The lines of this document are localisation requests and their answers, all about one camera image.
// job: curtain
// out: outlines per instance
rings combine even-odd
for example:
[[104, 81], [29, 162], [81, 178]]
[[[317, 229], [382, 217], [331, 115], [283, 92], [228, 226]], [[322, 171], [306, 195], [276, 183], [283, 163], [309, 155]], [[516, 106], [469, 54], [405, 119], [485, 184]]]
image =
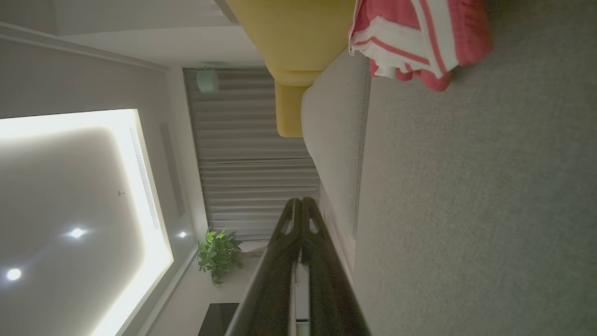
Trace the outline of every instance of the curtain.
[[220, 90], [199, 91], [185, 69], [190, 119], [209, 225], [240, 240], [269, 239], [286, 202], [319, 197], [319, 176], [302, 138], [276, 129], [266, 68], [217, 71]]

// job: gray sofa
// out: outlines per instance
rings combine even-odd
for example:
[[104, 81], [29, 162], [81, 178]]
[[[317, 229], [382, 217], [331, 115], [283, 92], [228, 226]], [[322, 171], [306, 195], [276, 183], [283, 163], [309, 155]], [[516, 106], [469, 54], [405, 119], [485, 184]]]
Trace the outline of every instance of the gray sofa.
[[597, 8], [487, 10], [445, 92], [343, 53], [303, 98], [374, 335], [597, 334]]

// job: yellow cushion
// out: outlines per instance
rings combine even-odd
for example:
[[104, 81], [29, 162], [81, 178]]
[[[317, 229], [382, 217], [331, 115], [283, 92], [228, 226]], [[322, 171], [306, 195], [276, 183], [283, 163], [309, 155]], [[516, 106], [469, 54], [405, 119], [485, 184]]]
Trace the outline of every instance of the yellow cushion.
[[302, 138], [300, 108], [308, 86], [285, 86], [276, 81], [276, 125], [286, 138]]
[[[347, 34], [352, 23], [355, 1], [226, 2], [276, 80], [276, 117], [280, 135], [301, 136], [302, 92], [348, 46]], [[284, 94], [278, 92], [281, 90], [279, 85], [284, 86]]]

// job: cove lighting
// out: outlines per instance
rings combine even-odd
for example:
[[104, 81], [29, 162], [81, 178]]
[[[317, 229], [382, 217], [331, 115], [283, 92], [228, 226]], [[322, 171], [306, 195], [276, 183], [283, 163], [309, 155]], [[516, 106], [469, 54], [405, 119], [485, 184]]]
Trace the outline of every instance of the cove lighting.
[[[55, 137], [63, 132], [98, 127], [108, 129], [118, 144], [128, 179], [128, 185], [125, 187], [127, 195], [130, 195], [133, 201], [133, 211], [137, 215], [144, 249], [144, 260], [136, 274], [124, 286], [125, 289], [111, 307], [98, 319], [97, 325], [89, 334], [116, 336], [122, 334], [173, 261], [137, 110], [120, 109], [1, 119], [0, 142], [26, 137]], [[84, 231], [81, 229], [75, 229], [70, 233], [75, 238], [82, 234]], [[17, 269], [7, 274], [9, 279], [18, 279], [19, 276], [20, 271]]]

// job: green plant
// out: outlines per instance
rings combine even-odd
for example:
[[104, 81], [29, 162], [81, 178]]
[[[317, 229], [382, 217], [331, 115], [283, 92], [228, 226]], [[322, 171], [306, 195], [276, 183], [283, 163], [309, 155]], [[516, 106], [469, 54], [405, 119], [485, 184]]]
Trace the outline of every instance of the green plant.
[[207, 229], [205, 241], [199, 241], [199, 251], [197, 253], [197, 262], [199, 269], [203, 272], [211, 272], [211, 282], [214, 286], [223, 283], [221, 280], [228, 272], [234, 268], [242, 268], [242, 263], [238, 261], [241, 253], [240, 241], [236, 240], [236, 232], [225, 234], [226, 228], [216, 236], [216, 231]]

